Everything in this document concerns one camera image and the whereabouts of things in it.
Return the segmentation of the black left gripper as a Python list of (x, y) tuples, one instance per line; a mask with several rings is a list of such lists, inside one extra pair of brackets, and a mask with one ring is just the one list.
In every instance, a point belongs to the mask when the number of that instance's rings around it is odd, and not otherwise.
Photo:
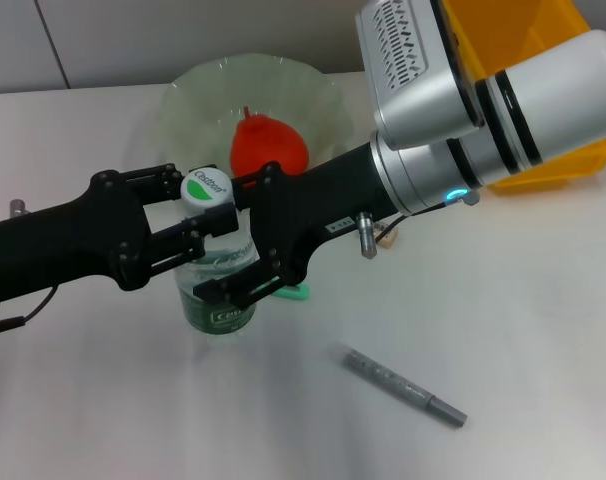
[[(1, 221), (0, 303), (88, 276), (132, 291), (202, 258), (207, 236), (238, 229), (236, 208), (212, 207), (151, 235), (143, 205), (178, 200), (182, 181), (172, 163), (108, 170), (68, 203)], [(149, 237), (150, 266), (143, 253)]]

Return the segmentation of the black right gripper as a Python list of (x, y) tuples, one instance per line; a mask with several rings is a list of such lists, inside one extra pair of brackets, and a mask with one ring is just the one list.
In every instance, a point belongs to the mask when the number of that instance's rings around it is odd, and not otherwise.
[(205, 281), (193, 294), (208, 304), (248, 308), (286, 284), (302, 281), (322, 244), (351, 231), (330, 224), (360, 213), (374, 220), (397, 212), (364, 144), (301, 175), (277, 164), (232, 179), (236, 208), (250, 208), (251, 233), (260, 260), (220, 279)]

